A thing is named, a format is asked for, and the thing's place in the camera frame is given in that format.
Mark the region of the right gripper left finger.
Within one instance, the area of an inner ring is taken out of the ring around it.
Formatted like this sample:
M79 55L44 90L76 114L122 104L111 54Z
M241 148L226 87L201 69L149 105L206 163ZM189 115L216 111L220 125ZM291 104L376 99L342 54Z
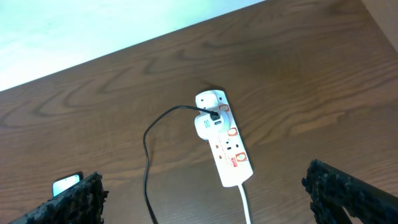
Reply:
M109 192L94 172L54 198L12 221L12 224L103 224Z

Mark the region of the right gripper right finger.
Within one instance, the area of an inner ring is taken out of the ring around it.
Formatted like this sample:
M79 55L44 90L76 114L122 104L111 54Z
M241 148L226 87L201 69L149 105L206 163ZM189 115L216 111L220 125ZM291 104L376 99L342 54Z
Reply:
M369 185L318 159L313 160L302 185L319 224L397 223L397 197Z

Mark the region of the blue Galaxy smartphone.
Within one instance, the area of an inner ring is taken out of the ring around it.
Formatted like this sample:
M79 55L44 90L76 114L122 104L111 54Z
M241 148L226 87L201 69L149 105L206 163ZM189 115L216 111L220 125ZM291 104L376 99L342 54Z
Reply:
M55 197L59 195L60 193L64 192L66 189L69 189L71 186L79 183L79 181L81 181L82 179L83 179L82 172L76 172L68 176L62 177L60 179L57 179L52 184L52 196Z

